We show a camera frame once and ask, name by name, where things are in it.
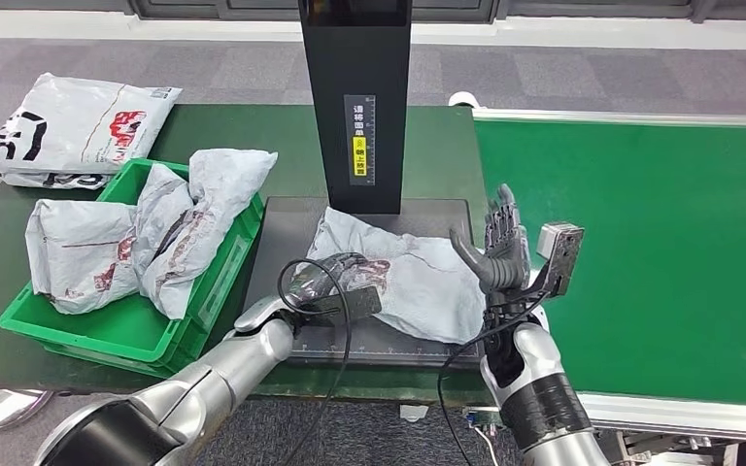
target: measuring ruler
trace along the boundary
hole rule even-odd
[[[350,185],[376,185],[376,96],[345,94]]]

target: white plastic part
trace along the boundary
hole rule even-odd
[[[476,97],[474,97],[473,94],[463,90],[451,95],[450,100],[448,100],[448,107],[454,107],[457,105],[467,105],[468,107],[472,107],[474,109],[484,108],[479,105],[479,102],[476,100]]]

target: wire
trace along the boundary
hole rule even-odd
[[[279,279],[278,279],[279,289],[280,290],[282,289],[281,282],[282,282],[282,277],[284,276],[285,272],[294,265],[305,264],[305,263],[314,265],[322,269],[322,271],[327,274],[327,277],[330,279],[331,282],[333,282],[333,285],[339,291],[339,298],[341,298],[342,300],[342,311],[344,311],[344,315],[345,315],[345,326],[347,327],[347,337],[345,339],[345,353],[342,356],[342,365],[339,367],[339,373],[336,374],[336,379],[333,381],[333,385],[330,387],[330,390],[328,390],[327,394],[324,396],[324,400],[322,401],[322,406],[319,408],[319,412],[316,414],[316,418],[313,419],[313,422],[311,422],[310,426],[307,428],[304,434],[302,434],[302,436],[298,439],[298,442],[296,442],[295,447],[293,447],[290,453],[288,453],[288,457],[285,459],[285,462],[283,463],[285,465],[290,464],[290,462],[294,459],[298,451],[301,449],[301,446],[304,444],[304,441],[307,440],[308,437],[310,437],[310,434],[313,433],[313,430],[316,428],[317,425],[319,425],[319,421],[322,419],[324,412],[327,410],[327,403],[329,403],[330,398],[333,397],[333,392],[336,390],[336,386],[339,384],[339,380],[341,380],[342,374],[344,374],[345,368],[347,367],[348,359],[350,358],[351,329],[350,329],[350,311],[349,311],[349,306],[347,304],[347,296],[345,296],[345,292],[342,290],[341,285],[339,285],[339,281],[336,280],[336,278],[333,277],[332,274],[330,274],[330,271],[327,270],[326,267],[321,265],[319,262],[316,262],[315,260],[311,260],[311,259],[292,260],[288,262],[288,265],[282,268],[282,271],[279,273]],[[284,302],[285,305],[290,307],[291,311],[302,312],[300,309],[296,308],[295,306],[290,305],[284,293],[280,291],[279,295],[282,297],[282,302]],[[309,313],[309,315],[318,315],[318,314],[326,314],[326,313]]]
[[[493,451],[493,443],[491,442],[491,439],[489,439],[488,436],[485,435],[484,432],[479,430],[478,427],[473,427],[473,430],[475,430],[476,433],[479,434],[479,437],[482,437],[483,439],[485,439],[485,442],[487,442],[488,449],[491,451],[491,458],[493,460],[493,466],[499,466],[499,462],[498,460],[496,460],[496,452]]]
[[[320,263],[312,260],[312,259],[296,259],[288,262],[288,265],[282,268],[282,272],[279,273],[279,278],[276,279],[276,292],[279,293],[279,297],[282,298],[282,302],[285,303],[285,306],[287,306],[291,311],[296,311],[297,313],[303,314],[305,316],[323,316],[325,314],[333,314],[336,312],[335,309],[327,309],[325,311],[306,311],[304,309],[299,308],[298,306],[293,305],[288,299],[288,294],[285,292],[285,287],[283,284],[285,273],[289,270],[290,267],[298,264],[311,264],[315,265],[319,269],[322,270],[322,272],[325,272],[327,274],[327,277],[330,279],[331,282],[333,282],[333,286],[336,287],[336,289],[339,290],[339,297],[342,298],[342,306],[345,306],[347,300],[344,299],[344,294],[342,293],[341,287],[339,286],[339,282],[336,280],[335,277],[330,275],[330,271],[328,271],[323,265]]]
[[[518,316],[515,316],[508,320],[505,323],[502,323],[501,325],[491,329],[487,330],[485,332],[480,333],[479,335],[476,335],[473,337],[470,341],[465,343],[464,345],[458,347],[453,353],[448,356],[447,360],[445,360],[445,363],[442,364],[442,367],[439,369],[439,378],[436,380],[436,391],[439,394],[439,405],[442,408],[442,414],[445,416],[445,420],[448,422],[448,427],[450,427],[451,434],[453,434],[453,439],[456,441],[456,445],[458,447],[458,450],[461,451],[461,455],[464,456],[464,461],[469,465],[473,466],[473,463],[470,462],[470,458],[467,457],[467,453],[464,452],[464,447],[461,445],[461,440],[458,439],[458,434],[456,433],[456,429],[453,428],[453,423],[450,421],[450,415],[448,415],[448,409],[445,407],[445,397],[442,394],[442,378],[445,375],[445,371],[447,371],[447,368],[451,365],[451,363],[459,357],[460,354],[462,354],[465,350],[470,348],[471,346],[479,343],[480,341],[493,336],[499,332],[502,332],[513,325],[516,325],[517,323],[521,322],[523,319],[527,318],[527,316],[533,312],[534,309],[536,309],[537,306],[542,304],[542,301],[545,300],[547,297],[547,293],[542,294],[539,299],[537,299],[529,308],[525,309],[524,312],[519,314]]]

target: plastic mailer bag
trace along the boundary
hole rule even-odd
[[[233,149],[198,150],[190,158],[188,190],[195,205],[182,216],[181,226],[147,240],[170,241],[141,277],[142,295],[162,314],[185,316],[193,281],[207,270],[233,219],[250,205],[276,158],[275,152]]]
[[[114,174],[146,157],[181,91],[45,73],[0,129],[0,174],[17,185],[95,188],[96,179],[64,175]]]
[[[371,261],[346,274],[348,289],[374,284],[382,301],[375,317],[396,330],[457,344],[481,330],[485,295],[449,239],[394,235],[328,207],[307,257],[336,252],[359,252]]]
[[[83,314],[138,290],[135,206],[40,199],[25,238],[33,291],[63,314]]]

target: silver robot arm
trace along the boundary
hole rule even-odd
[[[485,339],[480,370],[502,421],[522,450],[525,465],[609,464],[593,427],[561,366],[556,342],[529,310],[566,293],[584,229],[547,223],[537,252],[547,259],[528,285],[529,252],[513,193],[503,185],[486,217],[485,253],[451,232],[454,249],[479,277],[486,295]]]
[[[365,259],[336,254],[320,261],[340,277]],[[286,297],[298,306],[326,296],[331,281],[304,267]],[[185,465],[276,365],[290,355],[296,316],[279,296],[253,304],[213,349],[170,379],[128,396],[86,406],[44,441],[37,466]]]

